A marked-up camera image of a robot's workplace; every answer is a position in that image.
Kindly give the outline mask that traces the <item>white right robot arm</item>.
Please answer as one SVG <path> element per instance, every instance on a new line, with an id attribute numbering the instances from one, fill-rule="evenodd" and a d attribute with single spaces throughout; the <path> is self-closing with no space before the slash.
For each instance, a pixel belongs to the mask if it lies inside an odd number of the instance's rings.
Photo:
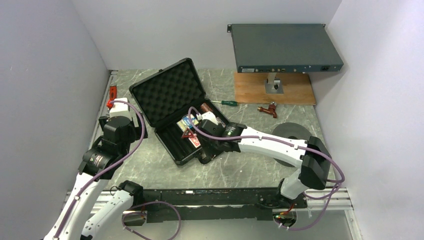
<path id="1" fill-rule="evenodd" d="M 276 203 L 282 208 L 289 207 L 308 189 L 323 190 L 327 186 L 330 155 L 317 137 L 290 139 L 240 123 L 231 122 L 223 127 L 207 119 L 201 120 L 195 130 L 220 151 L 261 154 L 295 167 L 296 171 L 282 180 L 275 194 Z"/>

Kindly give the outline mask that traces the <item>grey rack-mount network device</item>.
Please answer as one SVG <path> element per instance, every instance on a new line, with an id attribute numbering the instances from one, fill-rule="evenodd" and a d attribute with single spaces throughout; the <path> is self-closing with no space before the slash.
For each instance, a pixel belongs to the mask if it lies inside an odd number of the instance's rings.
<path id="1" fill-rule="evenodd" d="M 344 62 L 322 23 L 233 23 L 238 73 L 338 72 Z"/>

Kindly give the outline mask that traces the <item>metal device stand bracket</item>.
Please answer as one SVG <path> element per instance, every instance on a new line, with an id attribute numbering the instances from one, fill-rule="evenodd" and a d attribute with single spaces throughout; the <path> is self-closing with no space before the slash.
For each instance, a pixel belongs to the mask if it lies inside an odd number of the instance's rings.
<path id="1" fill-rule="evenodd" d="M 267 94 L 283 94 L 283 85 L 276 72 L 270 72 L 264 81 L 264 88 Z"/>

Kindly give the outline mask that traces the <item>red playing card deck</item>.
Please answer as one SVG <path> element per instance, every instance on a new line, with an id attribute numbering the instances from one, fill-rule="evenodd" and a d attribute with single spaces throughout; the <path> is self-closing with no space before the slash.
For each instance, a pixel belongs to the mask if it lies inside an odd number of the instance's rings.
<path id="1" fill-rule="evenodd" d="M 199 139 L 196 136 L 190 136 L 188 138 L 188 140 L 191 142 L 191 144 L 195 147 L 195 148 L 199 148 L 201 146 L 201 143 L 199 141 Z"/>

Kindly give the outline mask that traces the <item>red triangle button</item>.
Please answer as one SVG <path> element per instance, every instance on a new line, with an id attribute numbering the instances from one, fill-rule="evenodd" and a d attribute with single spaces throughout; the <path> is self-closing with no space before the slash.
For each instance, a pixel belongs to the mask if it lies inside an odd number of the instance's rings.
<path id="1" fill-rule="evenodd" d="M 188 138 L 196 138 L 197 134 L 191 130 L 191 128 L 187 127 L 181 136 L 182 139 L 188 139 Z"/>

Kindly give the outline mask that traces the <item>red-handled adjustable wrench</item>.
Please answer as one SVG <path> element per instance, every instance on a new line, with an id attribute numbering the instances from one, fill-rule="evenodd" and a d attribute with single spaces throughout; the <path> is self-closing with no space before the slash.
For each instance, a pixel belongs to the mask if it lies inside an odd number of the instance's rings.
<path id="1" fill-rule="evenodd" d="M 118 93 L 117 86 L 115 84 L 111 84 L 109 86 L 109 100 L 110 101 L 115 100 L 117 98 L 117 93 Z"/>

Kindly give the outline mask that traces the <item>poker chip roll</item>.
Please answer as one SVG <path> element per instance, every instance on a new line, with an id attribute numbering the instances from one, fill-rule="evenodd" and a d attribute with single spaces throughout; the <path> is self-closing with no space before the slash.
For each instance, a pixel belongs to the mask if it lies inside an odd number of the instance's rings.
<path id="1" fill-rule="evenodd" d="M 226 123 L 221 118 L 219 118 L 218 116 L 216 116 L 215 118 L 217 122 L 221 124 L 224 128 L 227 126 Z"/>
<path id="2" fill-rule="evenodd" d="M 206 113 L 206 112 L 214 112 L 214 110 L 207 104 L 207 103 L 203 103 L 200 106 L 201 110 Z"/>

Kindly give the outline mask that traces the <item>plywood base board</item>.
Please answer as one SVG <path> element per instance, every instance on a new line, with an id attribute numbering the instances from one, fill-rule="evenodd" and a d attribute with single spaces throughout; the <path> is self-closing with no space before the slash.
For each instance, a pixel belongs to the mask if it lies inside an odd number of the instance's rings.
<path id="1" fill-rule="evenodd" d="M 267 73 L 235 73 L 235 100 L 243 104 L 310 105 L 317 104 L 309 75 L 278 73 L 278 89 L 267 83 Z"/>

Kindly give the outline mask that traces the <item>black foam-lined carrying case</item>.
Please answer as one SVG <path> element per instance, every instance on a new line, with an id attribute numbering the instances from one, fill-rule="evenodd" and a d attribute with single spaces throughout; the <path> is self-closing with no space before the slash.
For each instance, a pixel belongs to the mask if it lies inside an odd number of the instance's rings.
<path id="1" fill-rule="evenodd" d="M 229 123 L 223 113 L 206 98 L 206 91 L 192 59 L 184 58 L 160 69 L 132 84 L 129 92 L 176 165 L 182 166 L 193 158 L 202 164 L 212 160 L 204 159 L 201 146 L 195 148 L 188 138 L 182 138 L 183 131 L 177 126 L 177 122 L 187 115 L 189 107 L 204 113 L 201 110 L 203 103 L 213 109 L 216 117 Z"/>

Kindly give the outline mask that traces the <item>blue playing card deck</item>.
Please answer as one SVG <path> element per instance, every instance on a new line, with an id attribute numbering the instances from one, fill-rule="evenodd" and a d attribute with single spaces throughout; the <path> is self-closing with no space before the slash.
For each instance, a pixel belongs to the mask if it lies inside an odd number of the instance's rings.
<path id="1" fill-rule="evenodd" d="M 193 116 L 192 114 L 190 114 L 190 116 L 184 115 L 181 118 L 181 120 L 178 121 L 176 124 L 184 132 L 187 128 L 190 128 L 190 129 L 193 128 L 192 123 L 195 126 L 197 126 L 199 124 L 199 121 L 196 119 L 195 116 Z"/>

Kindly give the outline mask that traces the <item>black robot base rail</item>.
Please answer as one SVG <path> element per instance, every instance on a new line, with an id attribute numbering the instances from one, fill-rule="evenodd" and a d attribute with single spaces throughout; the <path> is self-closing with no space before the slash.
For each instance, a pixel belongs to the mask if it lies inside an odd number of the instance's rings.
<path id="1" fill-rule="evenodd" d="M 278 211 L 307 208 L 300 194 L 284 199 L 277 187 L 144 189 L 135 194 L 132 209 L 147 223 L 181 220 L 255 219 L 271 221 Z"/>

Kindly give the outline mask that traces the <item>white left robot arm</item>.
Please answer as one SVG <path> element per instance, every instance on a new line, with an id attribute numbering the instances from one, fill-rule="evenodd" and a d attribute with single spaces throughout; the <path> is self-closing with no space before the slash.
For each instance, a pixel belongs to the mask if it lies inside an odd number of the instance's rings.
<path id="1" fill-rule="evenodd" d="M 103 135 L 84 153 L 69 198 L 44 239 L 99 240 L 124 211 L 143 205 L 143 187 L 126 180 L 100 210 L 92 213 L 115 171 L 134 153 L 130 145 L 146 137 L 144 119 L 140 112 L 136 115 L 138 126 L 123 113 L 112 115 L 104 123 Z"/>

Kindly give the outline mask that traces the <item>green-handled screwdriver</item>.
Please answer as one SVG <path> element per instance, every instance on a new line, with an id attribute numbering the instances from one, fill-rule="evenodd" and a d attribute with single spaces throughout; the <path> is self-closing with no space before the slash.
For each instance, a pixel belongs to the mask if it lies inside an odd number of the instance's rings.
<path id="1" fill-rule="evenodd" d="M 230 106 L 230 107 L 237 107 L 239 105 L 237 101 L 232 101 L 232 100 L 221 100 L 221 101 L 211 100 L 211 102 L 219 103 L 221 105 Z"/>

